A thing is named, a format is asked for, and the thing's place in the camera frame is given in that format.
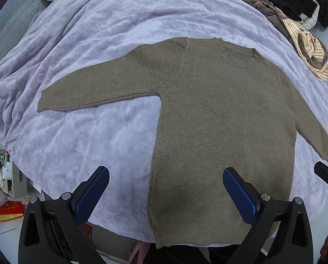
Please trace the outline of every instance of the pile of clothes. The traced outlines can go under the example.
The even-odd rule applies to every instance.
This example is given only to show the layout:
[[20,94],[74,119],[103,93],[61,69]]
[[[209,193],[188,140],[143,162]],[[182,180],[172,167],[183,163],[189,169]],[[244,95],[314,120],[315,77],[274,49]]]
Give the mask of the pile of clothes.
[[293,45],[311,72],[328,79],[328,52],[308,30],[320,22],[328,26],[324,0],[242,0],[259,10]]

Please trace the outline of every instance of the bed sheet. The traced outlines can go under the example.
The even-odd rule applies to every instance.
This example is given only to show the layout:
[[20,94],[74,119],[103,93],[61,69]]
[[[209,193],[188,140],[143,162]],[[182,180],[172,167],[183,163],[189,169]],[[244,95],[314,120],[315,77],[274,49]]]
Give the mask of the bed sheet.
[[[185,36],[256,48],[290,77],[328,133],[327,85],[241,0],[55,0],[0,62],[0,136],[20,170],[57,198],[107,166],[110,183],[90,222],[154,242],[146,206],[159,97],[73,112],[37,113],[37,103],[42,89],[79,68]],[[313,173],[319,160],[298,134],[290,199],[304,199],[311,223],[328,191]]]

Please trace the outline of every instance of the red package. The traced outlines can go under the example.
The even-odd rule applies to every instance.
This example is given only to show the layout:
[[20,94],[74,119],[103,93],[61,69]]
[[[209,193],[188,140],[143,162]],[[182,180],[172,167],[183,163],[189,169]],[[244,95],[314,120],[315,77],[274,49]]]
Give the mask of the red package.
[[20,201],[7,201],[0,206],[0,221],[22,217],[24,209],[24,205]]

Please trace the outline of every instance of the screw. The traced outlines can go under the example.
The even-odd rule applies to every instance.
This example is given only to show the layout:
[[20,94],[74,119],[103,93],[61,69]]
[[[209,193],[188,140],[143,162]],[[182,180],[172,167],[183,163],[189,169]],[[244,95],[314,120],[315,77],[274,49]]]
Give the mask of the screw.
[[69,192],[66,192],[61,197],[62,197],[63,200],[66,201],[71,197],[71,194]]
[[295,201],[297,204],[302,204],[302,198],[301,197],[296,197]]
[[37,200],[38,200],[38,198],[37,198],[36,196],[32,196],[32,197],[30,198],[29,202],[30,202],[31,204],[33,204],[33,203],[35,203]]
[[265,201],[270,200],[270,195],[269,194],[262,194],[262,199]]

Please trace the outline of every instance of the olive green sweater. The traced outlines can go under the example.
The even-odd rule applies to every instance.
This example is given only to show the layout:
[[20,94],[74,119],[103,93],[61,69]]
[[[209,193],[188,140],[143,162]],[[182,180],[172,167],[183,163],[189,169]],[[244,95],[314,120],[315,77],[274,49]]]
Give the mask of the olive green sweater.
[[240,243],[250,226],[222,172],[234,167],[259,192],[289,199],[296,131],[328,161],[328,135],[288,76],[217,38],[171,38],[77,70],[42,91],[38,111],[149,95],[161,98],[148,194],[158,247]]

